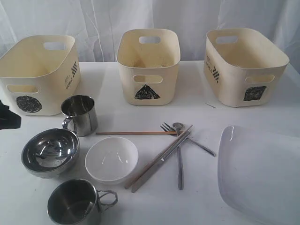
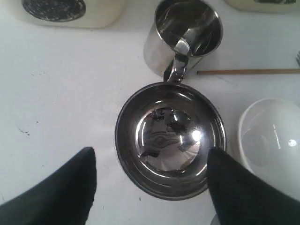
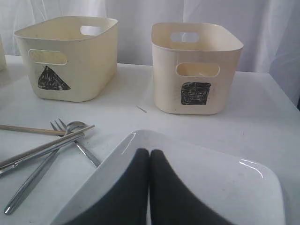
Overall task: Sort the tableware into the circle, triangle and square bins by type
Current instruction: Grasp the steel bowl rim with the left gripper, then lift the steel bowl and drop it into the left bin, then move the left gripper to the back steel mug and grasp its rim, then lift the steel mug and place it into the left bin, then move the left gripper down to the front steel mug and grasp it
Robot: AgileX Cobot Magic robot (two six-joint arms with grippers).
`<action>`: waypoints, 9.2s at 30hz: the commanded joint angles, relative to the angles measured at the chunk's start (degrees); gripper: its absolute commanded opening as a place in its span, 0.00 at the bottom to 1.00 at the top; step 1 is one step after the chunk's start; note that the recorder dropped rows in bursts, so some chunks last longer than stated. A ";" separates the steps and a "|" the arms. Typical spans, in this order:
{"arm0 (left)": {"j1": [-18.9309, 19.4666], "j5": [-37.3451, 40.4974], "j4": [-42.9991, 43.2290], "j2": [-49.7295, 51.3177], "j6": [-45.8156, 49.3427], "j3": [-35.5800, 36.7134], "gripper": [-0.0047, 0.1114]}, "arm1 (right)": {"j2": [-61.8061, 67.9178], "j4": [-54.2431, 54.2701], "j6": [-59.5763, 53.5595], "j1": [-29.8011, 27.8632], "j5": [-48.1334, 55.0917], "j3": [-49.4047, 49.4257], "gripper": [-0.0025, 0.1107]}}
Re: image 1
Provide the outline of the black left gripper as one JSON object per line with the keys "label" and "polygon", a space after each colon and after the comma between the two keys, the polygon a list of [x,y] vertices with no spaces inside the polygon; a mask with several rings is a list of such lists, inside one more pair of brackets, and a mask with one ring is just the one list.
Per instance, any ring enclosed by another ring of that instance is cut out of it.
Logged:
{"label": "black left gripper", "polygon": [[0,129],[19,129],[21,116],[12,112],[8,105],[0,102]]}

